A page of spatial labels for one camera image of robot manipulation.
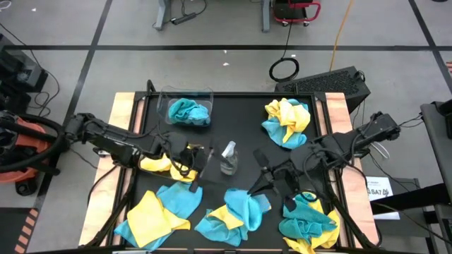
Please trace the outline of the red and black cart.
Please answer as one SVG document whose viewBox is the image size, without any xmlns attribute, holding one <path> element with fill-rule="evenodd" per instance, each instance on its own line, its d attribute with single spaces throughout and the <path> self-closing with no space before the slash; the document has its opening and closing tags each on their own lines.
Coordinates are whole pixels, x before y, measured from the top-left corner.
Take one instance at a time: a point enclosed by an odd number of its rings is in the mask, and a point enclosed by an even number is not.
<svg viewBox="0 0 452 254">
<path fill-rule="evenodd" d="M 299 23 L 304 27 L 316 20 L 321 11 L 321 3 L 315 0 L 272 0 L 274 19 L 283 27 Z"/>
</svg>

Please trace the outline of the white paper label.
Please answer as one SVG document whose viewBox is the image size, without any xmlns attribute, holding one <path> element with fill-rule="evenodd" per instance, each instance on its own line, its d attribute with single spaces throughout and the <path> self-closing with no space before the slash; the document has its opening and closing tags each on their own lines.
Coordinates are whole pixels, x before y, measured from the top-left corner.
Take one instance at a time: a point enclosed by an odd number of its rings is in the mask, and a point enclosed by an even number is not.
<svg viewBox="0 0 452 254">
<path fill-rule="evenodd" d="M 367 193 L 370 201 L 387 198 L 393 195 L 389 178 L 380 176 L 367 176 Z M 400 220 L 398 212 L 375 214 L 375 220 Z"/>
</svg>

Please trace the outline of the black power strip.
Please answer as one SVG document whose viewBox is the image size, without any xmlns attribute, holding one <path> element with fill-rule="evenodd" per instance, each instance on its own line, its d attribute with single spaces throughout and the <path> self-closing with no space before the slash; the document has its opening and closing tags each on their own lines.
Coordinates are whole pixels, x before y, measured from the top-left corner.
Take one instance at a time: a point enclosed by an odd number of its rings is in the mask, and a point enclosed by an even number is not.
<svg viewBox="0 0 452 254">
<path fill-rule="evenodd" d="M 172 19 L 170 20 L 170 22 L 171 22 L 173 25 L 178 25 L 178 24 L 184 23 L 184 22 L 186 22 L 186 21 L 188 21 L 188 20 L 192 20 L 192 19 L 194 19 L 196 16 L 197 16 L 196 13 L 190 13 L 190 14 L 186 14 L 186 15 L 180 17 L 180 18 L 172 18 Z"/>
</svg>

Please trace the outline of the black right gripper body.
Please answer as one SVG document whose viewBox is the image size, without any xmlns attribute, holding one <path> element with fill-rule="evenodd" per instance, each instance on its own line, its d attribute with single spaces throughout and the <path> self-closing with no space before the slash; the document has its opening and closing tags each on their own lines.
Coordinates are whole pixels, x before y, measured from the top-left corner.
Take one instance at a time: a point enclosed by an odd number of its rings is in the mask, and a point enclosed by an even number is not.
<svg viewBox="0 0 452 254">
<path fill-rule="evenodd" d="M 272 168 L 273 183 L 281 193 L 301 193 L 306 191 L 303 185 L 303 173 L 297 170 L 290 160 Z"/>
</svg>

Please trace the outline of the clear plastic spray bottle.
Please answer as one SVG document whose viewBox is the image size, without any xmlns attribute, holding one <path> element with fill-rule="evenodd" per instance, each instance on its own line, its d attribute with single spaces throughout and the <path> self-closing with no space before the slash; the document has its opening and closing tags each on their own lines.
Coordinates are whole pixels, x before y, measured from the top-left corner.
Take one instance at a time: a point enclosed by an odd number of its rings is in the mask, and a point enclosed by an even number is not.
<svg viewBox="0 0 452 254">
<path fill-rule="evenodd" d="M 221 154 L 220 170 L 222 173 L 232 176 L 238 168 L 238 151 L 236 151 L 236 142 L 229 141 Z"/>
</svg>

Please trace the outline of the light wooden side board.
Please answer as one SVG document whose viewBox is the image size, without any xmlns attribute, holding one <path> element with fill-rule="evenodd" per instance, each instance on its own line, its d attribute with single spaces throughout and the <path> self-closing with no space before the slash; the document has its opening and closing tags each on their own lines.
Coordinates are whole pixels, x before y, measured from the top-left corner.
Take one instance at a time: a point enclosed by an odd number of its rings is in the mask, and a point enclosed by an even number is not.
<svg viewBox="0 0 452 254">
<path fill-rule="evenodd" d="M 352 123 L 343 93 L 326 93 L 326 105 L 334 133 L 346 133 L 352 130 Z M 343 169 L 343 189 L 349 215 L 370 242 L 379 242 L 365 178 L 350 167 Z"/>
<path fill-rule="evenodd" d="M 133 92 L 118 92 L 109 115 L 108 123 L 123 129 L 130 127 L 133 100 Z M 109 156 L 103 157 L 97 164 L 95 180 L 99 181 L 92 193 L 86 210 L 83 229 L 79 245 L 85 245 L 91 241 L 103 227 L 108 217 L 113 212 L 115 198 L 122 198 L 129 185 L 131 170 L 114 168 Z"/>
</svg>

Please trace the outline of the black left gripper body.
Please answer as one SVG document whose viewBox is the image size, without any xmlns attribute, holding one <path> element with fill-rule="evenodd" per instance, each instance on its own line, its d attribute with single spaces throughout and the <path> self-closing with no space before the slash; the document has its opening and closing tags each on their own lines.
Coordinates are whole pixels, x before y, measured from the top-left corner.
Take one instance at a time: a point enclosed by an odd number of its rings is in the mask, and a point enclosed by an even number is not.
<svg viewBox="0 0 452 254">
<path fill-rule="evenodd" d="M 188 143 L 181 133 L 164 134 L 165 153 L 179 173 L 201 173 L 207 165 L 208 155 L 202 145 Z"/>
</svg>

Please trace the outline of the black equipment box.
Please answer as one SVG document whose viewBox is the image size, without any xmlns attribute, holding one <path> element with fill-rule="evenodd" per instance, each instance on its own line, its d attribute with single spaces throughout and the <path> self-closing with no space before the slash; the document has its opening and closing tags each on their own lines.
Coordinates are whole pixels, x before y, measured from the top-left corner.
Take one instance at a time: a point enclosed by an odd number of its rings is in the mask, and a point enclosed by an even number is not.
<svg viewBox="0 0 452 254">
<path fill-rule="evenodd" d="M 48 73 L 21 50 L 7 49 L 13 43 L 0 33 L 0 111 L 25 113 L 29 93 L 39 93 Z"/>
</svg>

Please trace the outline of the orange shop vacuum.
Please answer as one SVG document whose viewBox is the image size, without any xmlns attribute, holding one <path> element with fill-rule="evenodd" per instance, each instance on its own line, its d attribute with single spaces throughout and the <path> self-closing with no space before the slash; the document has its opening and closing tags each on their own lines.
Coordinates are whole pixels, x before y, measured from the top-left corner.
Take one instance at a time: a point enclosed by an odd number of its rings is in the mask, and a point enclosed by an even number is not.
<svg viewBox="0 0 452 254">
<path fill-rule="evenodd" d="M 0 166 L 22 162 L 48 147 L 47 141 L 0 127 Z M 21 166 L 13 171 L 0 171 L 0 183 L 14 183 L 17 194 L 32 195 L 37 190 L 37 175 L 37 169 Z"/>
</svg>

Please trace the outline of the grey desk leg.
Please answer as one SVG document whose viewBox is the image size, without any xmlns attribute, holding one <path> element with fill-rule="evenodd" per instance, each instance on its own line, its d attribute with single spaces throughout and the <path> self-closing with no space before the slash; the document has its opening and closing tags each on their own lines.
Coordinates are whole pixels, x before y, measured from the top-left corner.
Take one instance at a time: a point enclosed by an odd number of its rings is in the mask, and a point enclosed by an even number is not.
<svg viewBox="0 0 452 254">
<path fill-rule="evenodd" d="M 165 24 L 170 21 L 172 0 L 157 0 L 157 2 L 157 18 L 155 23 L 153 24 L 153 28 L 157 31 L 161 31 L 164 28 Z"/>
<path fill-rule="evenodd" d="M 261 0 L 262 32 L 270 30 L 270 0 Z"/>
</svg>

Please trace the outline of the black orange striped mat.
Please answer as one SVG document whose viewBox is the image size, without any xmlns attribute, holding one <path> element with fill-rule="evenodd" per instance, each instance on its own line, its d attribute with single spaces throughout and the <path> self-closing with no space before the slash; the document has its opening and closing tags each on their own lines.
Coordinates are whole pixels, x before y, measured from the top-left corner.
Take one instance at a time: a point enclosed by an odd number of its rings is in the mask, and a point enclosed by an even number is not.
<svg viewBox="0 0 452 254">
<path fill-rule="evenodd" d="M 39 210 L 0 207 L 0 254 L 25 254 L 36 226 Z"/>
</svg>

